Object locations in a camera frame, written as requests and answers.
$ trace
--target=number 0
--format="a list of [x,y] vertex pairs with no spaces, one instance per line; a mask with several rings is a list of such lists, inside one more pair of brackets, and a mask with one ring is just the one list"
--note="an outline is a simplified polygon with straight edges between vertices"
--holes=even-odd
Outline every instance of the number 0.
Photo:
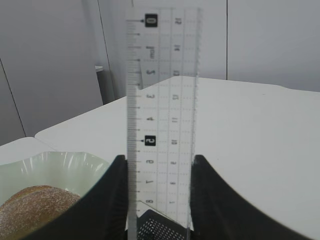
[[146,19],[147,24],[155,24],[157,22],[157,19],[154,17],[149,17]]

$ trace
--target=black number label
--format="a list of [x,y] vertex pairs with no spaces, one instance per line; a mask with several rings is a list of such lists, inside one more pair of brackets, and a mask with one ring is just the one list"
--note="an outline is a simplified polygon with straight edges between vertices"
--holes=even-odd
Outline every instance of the black number label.
[[155,146],[156,145],[156,136],[144,136],[144,145],[145,146]]
[[146,28],[158,27],[158,14],[148,13],[144,16],[144,25]]

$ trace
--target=ruler number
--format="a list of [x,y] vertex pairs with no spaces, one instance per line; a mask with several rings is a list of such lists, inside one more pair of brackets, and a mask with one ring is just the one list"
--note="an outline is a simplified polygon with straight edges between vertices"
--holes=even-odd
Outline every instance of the ruler number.
[[180,52],[180,49],[181,49],[181,45],[174,45],[174,50],[176,52]]
[[145,146],[155,146],[156,145],[156,136],[144,136],[144,145]]
[[156,71],[155,70],[147,70],[146,71],[146,74],[148,74],[148,75],[151,75],[151,74],[156,74]]
[[182,24],[182,19],[180,17],[176,17],[174,20],[175,24],[181,25]]

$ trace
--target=sugar-dusted bread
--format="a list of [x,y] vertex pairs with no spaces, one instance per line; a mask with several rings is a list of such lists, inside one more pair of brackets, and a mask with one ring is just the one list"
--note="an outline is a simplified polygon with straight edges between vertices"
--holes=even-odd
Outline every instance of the sugar-dusted bread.
[[54,220],[80,196],[51,186],[27,187],[0,206],[0,240],[19,240]]

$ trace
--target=black mesh base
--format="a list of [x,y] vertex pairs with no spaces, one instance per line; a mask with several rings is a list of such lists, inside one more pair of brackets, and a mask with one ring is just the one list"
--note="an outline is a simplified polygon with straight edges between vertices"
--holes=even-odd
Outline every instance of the black mesh base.
[[184,240],[187,230],[152,211],[146,211],[138,219],[138,240]]

